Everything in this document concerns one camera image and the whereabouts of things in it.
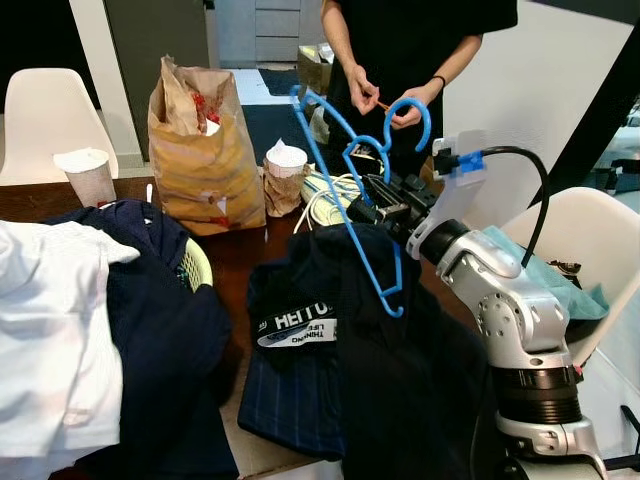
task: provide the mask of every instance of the finger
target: finger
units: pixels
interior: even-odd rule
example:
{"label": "finger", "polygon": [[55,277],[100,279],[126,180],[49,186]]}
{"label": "finger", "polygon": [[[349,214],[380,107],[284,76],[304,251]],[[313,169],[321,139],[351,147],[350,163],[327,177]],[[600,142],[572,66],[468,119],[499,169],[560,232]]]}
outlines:
{"label": "finger", "polygon": [[358,109],[358,111],[360,112],[360,115],[366,115],[371,111],[371,108],[369,107],[369,105],[367,104],[364,98],[362,98],[360,101],[355,103],[354,106]]}
{"label": "finger", "polygon": [[354,88],[351,91],[351,105],[356,107],[358,111],[362,113],[362,109],[365,106],[365,98],[358,88]]}
{"label": "finger", "polygon": [[415,98],[415,93],[412,88],[404,92],[401,97],[399,97],[395,102],[391,104],[391,107],[393,108],[396,103],[398,103],[400,100],[404,100],[405,98]]}
{"label": "finger", "polygon": [[366,115],[371,110],[376,108],[376,106],[377,106],[376,102],[367,102],[367,103],[364,104],[364,106],[363,106],[362,110],[360,111],[360,113],[362,113],[362,115]]}
{"label": "finger", "polygon": [[368,105],[376,105],[378,103],[378,99],[380,98],[380,94],[376,92],[373,95],[363,95],[364,103]]}
{"label": "finger", "polygon": [[418,122],[420,122],[420,118],[422,118],[420,110],[418,110],[416,107],[411,107],[406,115],[394,115],[391,119],[391,126],[396,130],[410,127],[411,125],[416,125]]}
{"label": "finger", "polygon": [[376,87],[375,85],[373,85],[369,80],[367,80],[367,74],[364,72],[364,70],[361,72],[360,75],[358,75],[358,84],[360,85],[360,88],[362,89],[363,93],[366,93],[367,95],[376,95],[378,93],[378,87]]}

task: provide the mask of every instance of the white shirt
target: white shirt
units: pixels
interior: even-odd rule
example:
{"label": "white shirt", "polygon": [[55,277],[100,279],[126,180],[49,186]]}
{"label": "white shirt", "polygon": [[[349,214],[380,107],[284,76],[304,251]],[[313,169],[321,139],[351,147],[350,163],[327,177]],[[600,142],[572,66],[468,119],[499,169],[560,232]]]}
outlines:
{"label": "white shirt", "polygon": [[106,284],[109,264],[138,256],[76,223],[0,221],[0,478],[46,479],[118,443]]}

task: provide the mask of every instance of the laundry basket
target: laundry basket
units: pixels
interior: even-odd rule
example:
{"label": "laundry basket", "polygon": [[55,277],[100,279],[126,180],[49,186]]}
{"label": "laundry basket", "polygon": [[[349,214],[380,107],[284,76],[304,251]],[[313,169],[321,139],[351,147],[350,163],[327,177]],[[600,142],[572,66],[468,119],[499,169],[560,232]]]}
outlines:
{"label": "laundry basket", "polygon": [[189,285],[194,292],[200,285],[213,286],[213,273],[207,256],[191,238],[187,240],[187,247],[180,265],[189,274]]}

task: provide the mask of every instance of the black shirt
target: black shirt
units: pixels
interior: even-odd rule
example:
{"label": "black shirt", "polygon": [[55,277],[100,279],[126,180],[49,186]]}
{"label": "black shirt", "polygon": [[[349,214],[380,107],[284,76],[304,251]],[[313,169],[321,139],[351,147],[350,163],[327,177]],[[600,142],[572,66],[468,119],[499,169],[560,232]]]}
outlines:
{"label": "black shirt", "polygon": [[[367,79],[380,87],[380,101],[388,105],[407,89],[427,83],[464,36],[500,30],[517,23],[515,0],[337,1],[342,6],[355,60],[367,72]],[[351,105],[349,85],[337,59],[328,100],[357,134],[369,134],[382,140],[384,111],[375,108],[366,116],[360,115]],[[443,133],[442,95],[429,105],[429,113],[432,141]],[[349,139],[328,117],[330,145],[344,150]],[[405,155],[414,151],[422,128],[421,123],[394,132],[392,153]],[[397,166],[397,162],[392,163],[394,171],[398,170]]]}

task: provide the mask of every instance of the cardboard box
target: cardboard box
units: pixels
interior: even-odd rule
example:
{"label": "cardboard box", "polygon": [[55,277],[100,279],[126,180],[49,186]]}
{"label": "cardboard box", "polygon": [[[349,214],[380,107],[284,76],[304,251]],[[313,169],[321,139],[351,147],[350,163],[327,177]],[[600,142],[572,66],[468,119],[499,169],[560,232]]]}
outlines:
{"label": "cardboard box", "polygon": [[318,95],[326,95],[329,90],[332,63],[326,57],[326,45],[301,45],[298,47],[298,78],[303,87],[310,88]]}

